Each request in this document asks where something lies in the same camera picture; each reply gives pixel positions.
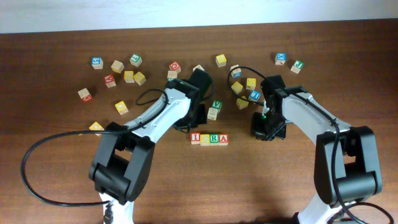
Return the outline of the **green R block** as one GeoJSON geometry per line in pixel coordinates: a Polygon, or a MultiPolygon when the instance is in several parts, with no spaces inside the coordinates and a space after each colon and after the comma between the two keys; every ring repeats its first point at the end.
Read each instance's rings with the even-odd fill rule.
{"type": "Polygon", "coordinates": [[[220,143],[219,134],[210,134],[210,145],[218,146],[220,143]]]}

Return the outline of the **red I block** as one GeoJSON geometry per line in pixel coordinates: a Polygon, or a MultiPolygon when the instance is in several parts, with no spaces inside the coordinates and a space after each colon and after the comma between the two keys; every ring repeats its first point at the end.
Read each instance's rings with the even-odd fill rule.
{"type": "Polygon", "coordinates": [[[190,133],[190,142],[191,142],[191,144],[200,144],[201,134],[200,133],[190,133]]]}

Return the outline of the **yellow C block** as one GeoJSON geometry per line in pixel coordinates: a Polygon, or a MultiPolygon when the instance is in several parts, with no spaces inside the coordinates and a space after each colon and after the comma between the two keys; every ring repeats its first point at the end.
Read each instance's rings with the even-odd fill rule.
{"type": "Polygon", "coordinates": [[[200,135],[200,145],[201,146],[209,146],[210,145],[210,135],[209,134],[201,134],[200,135]]]}

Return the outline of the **yellow block right pair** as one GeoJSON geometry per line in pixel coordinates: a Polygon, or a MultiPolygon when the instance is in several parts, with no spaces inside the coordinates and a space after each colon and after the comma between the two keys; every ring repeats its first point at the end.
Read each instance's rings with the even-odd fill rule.
{"type": "Polygon", "coordinates": [[[146,77],[143,73],[141,72],[137,72],[134,76],[133,76],[134,81],[138,84],[138,85],[143,85],[146,82],[146,77]]]}

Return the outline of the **plain blue-sided block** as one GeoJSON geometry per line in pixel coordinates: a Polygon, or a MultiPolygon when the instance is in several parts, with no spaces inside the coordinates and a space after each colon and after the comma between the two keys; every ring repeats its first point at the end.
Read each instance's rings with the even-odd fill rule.
{"type": "Polygon", "coordinates": [[[239,78],[242,75],[242,71],[241,71],[239,65],[231,66],[230,71],[231,71],[231,76],[233,78],[239,78]]]}
{"type": "Polygon", "coordinates": [[[202,70],[202,71],[205,71],[205,69],[204,69],[201,65],[197,65],[196,67],[194,67],[194,68],[193,68],[193,72],[194,72],[195,70],[202,70]]]}

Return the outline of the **green V block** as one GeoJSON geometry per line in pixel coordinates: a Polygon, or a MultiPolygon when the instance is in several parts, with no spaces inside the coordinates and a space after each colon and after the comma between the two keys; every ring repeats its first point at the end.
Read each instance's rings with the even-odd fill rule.
{"type": "Polygon", "coordinates": [[[214,100],[212,105],[211,105],[211,107],[216,109],[218,112],[220,112],[221,108],[222,108],[222,105],[223,105],[222,101],[214,100]]]}

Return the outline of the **yellow o block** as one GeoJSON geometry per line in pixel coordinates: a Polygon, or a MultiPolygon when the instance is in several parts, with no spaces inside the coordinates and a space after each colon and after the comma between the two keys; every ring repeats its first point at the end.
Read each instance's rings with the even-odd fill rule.
{"type": "Polygon", "coordinates": [[[123,115],[129,111],[124,101],[116,103],[115,107],[120,115],[123,115]]]}
{"type": "Polygon", "coordinates": [[[104,127],[100,125],[97,121],[90,125],[89,130],[91,131],[104,131],[104,127]]]}

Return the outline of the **green-sided B block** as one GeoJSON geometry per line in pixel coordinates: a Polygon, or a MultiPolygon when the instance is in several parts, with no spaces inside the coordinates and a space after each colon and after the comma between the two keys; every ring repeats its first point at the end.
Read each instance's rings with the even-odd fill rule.
{"type": "Polygon", "coordinates": [[[168,81],[171,81],[177,77],[178,77],[178,73],[176,71],[171,71],[171,70],[168,71],[168,73],[167,73],[168,81]]]}

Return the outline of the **green J block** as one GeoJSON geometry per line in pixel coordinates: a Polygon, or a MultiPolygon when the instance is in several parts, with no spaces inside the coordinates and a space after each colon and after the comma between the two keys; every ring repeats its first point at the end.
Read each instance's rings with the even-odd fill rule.
{"type": "Polygon", "coordinates": [[[303,63],[303,62],[301,62],[301,61],[299,61],[299,60],[296,60],[296,61],[293,63],[293,65],[292,65],[292,67],[291,67],[290,70],[291,70],[292,72],[298,74],[298,73],[301,71],[301,69],[303,68],[303,66],[304,66],[304,63],[303,63]]]}

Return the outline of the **yellow block right upper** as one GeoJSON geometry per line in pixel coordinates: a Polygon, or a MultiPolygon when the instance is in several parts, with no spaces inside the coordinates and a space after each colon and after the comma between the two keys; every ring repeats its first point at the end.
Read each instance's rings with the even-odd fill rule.
{"type": "Polygon", "coordinates": [[[247,78],[246,79],[246,89],[247,90],[255,90],[256,88],[256,79],[255,78],[247,78]]]}

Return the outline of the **red A block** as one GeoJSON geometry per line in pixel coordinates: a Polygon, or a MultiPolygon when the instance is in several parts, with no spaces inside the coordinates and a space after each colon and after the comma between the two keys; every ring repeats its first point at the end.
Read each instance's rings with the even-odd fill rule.
{"type": "Polygon", "coordinates": [[[219,134],[219,145],[227,146],[229,144],[229,135],[228,134],[219,134]]]}

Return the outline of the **yellow O block lower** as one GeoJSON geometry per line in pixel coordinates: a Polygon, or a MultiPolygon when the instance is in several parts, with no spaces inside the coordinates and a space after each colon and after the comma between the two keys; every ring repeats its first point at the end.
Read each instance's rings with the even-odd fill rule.
{"type": "Polygon", "coordinates": [[[89,130],[91,131],[104,131],[104,127],[100,125],[97,121],[90,125],[89,130]]]}

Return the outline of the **blue S block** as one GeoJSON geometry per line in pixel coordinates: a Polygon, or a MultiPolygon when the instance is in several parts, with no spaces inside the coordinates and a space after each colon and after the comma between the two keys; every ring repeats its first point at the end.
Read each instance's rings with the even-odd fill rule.
{"type": "Polygon", "coordinates": [[[96,70],[103,69],[103,64],[104,62],[101,57],[93,57],[91,59],[91,66],[96,70]]]}

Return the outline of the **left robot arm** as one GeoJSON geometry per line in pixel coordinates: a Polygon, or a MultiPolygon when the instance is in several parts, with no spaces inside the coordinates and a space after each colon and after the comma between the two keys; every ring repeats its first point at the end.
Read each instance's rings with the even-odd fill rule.
{"type": "Polygon", "coordinates": [[[187,80],[173,79],[155,103],[124,125],[110,123],[102,135],[89,178],[104,202],[104,223],[132,223],[134,202],[150,173],[156,142],[170,127],[179,131],[205,121],[210,75],[197,68],[187,80]]]}

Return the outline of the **green L block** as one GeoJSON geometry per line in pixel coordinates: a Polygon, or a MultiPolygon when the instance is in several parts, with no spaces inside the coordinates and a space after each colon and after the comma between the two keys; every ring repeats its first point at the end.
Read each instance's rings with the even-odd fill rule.
{"type": "Polygon", "coordinates": [[[142,63],[142,57],[138,54],[133,54],[130,59],[129,59],[130,63],[135,66],[135,67],[139,67],[142,63]]]}

